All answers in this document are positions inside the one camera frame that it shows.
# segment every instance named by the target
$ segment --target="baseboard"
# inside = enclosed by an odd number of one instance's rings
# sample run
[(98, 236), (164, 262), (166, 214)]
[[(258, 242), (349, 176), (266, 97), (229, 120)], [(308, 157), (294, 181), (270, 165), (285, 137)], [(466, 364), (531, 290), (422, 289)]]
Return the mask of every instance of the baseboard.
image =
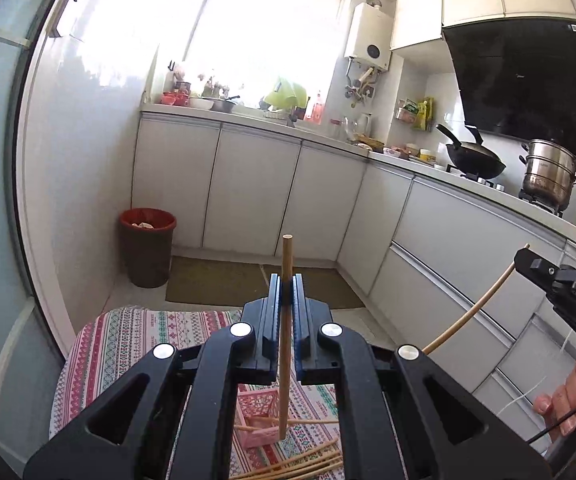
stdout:
[[(216, 260), (218, 262), (238, 262), (240, 264), (281, 265), (280, 256), (264, 256), (263, 254), (235, 253), (233, 251), (213, 251), (211, 249), (194, 249), (190, 247), (172, 246), (173, 256), (197, 258), (198, 260)], [(316, 260), (313, 258), (295, 258), (295, 267), (314, 267), (318, 269), (335, 269), (332, 260)]]
[(368, 309), (368, 312), (372, 314), (372, 317), (379, 323), (380, 327), (388, 334), (388, 337), (392, 339), (397, 345), (405, 344), (405, 338), (401, 335), (401, 332), (396, 329), (396, 327), (390, 322), (390, 320), (383, 314), (383, 312), (375, 306), (370, 298), (366, 296), (359, 285), (353, 280), (352, 276), (337, 262), (336, 269), (341, 274), (341, 277), (345, 282), (350, 285), (354, 293), (359, 297), (363, 304)]

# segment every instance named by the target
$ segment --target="black cable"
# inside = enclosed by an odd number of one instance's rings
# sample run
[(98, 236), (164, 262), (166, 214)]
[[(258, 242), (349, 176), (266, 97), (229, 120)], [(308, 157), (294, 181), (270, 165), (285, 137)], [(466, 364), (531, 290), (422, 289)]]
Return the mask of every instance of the black cable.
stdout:
[(540, 431), (539, 433), (537, 433), (534, 437), (529, 438), (528, 440), (526, 440), (527, 444), (532, 444), (533, 442), (539, 440), (542, 436), (549, 434), (552, 430), (554, 430), (556, 427), (558, 427), (559, 424), (561, 424), (562, 422), (564, 422), (565, 420), (567, 420), (568, 418), (570, 418), (571, 416), (575, 415), (576, 413), (576, 408), (573, 408), (572, 410), (570, 410), (568, 413), (566, 413), (565, 415), (559, 417), (555, 422), (553, 422), (551, 425), (549, 425), (548, 428), (546, 428), (543, 431)]

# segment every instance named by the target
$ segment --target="window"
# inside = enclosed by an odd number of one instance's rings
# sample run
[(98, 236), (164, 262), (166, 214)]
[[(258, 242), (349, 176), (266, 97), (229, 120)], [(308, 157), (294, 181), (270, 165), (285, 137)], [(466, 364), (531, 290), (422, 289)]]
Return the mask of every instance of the window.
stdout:
[(325, 99), (343, 47), (343, 0), (208, 0), (187, 61), (258, 107), (278, 76)]

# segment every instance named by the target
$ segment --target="pot handle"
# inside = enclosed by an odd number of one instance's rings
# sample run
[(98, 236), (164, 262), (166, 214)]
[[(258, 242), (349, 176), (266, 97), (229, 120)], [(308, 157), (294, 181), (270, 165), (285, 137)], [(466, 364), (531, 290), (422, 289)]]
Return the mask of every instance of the pot handle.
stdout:
[(476, 126), (468, 126), (468, 124), (464, 124), (464, 126), (468, 128), (468, 131), (472, 134), (473, 137), (475, 137), (477, 144), (481, 146), (484, 143), (484, 139), (481, 138), (481, 134), (479, 133), (478, 128)]
[(457, 137), (455, 137), (454, 134), (448, 128), (446, 128), (443, 124), (437, 124), (436, 128), (441, 133), (443, 133), (446, 137), (448, 137), (450, 140), (452, 140), (452, 144), (454, 145), (455, 148), (460, 148), (462, 146), (462, 144), (459, 142), (459, 139), (457, 139)]

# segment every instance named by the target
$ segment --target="brown rug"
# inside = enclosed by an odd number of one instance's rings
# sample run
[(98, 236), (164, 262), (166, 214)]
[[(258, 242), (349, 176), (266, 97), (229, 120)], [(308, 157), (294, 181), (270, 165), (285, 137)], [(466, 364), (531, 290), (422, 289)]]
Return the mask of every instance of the brown rug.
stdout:
[(261, 267), (175, 256), (165, 299), (175, 303), (244, 306), (268, 295)]
[[(281, 267), (263, 266), (268, 279), (273, 273), (280, 274)], [(314, 269), (294, 267), (295, 274), (303, 277), (303, 288), (307, 298), (323, 301), (330, 309), (361, 308), (365, 306), (354, 293), (337, 269)]]

